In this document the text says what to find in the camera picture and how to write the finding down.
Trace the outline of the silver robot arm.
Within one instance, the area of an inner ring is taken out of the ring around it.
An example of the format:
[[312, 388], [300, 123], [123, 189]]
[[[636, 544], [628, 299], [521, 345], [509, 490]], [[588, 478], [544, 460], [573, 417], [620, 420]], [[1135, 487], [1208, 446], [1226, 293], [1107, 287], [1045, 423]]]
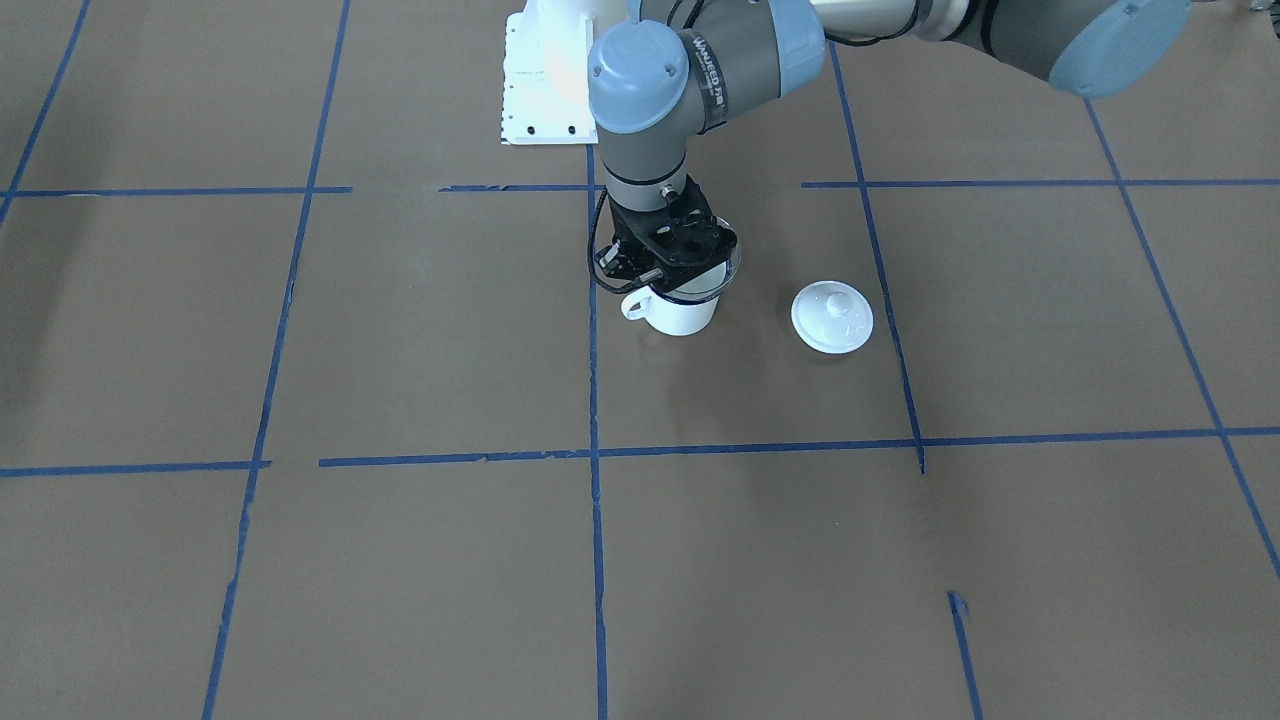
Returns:
[[631, 1], [585, 63], [611, 241], [588, 273], [617, 295], [700, 304], [733, 268], [739, 240], [687, 170], [692, 137], [813, 82], [831, 45], [952, 42], [1083, 99], [1151, 70], [1184, 31], [1189, 1]]

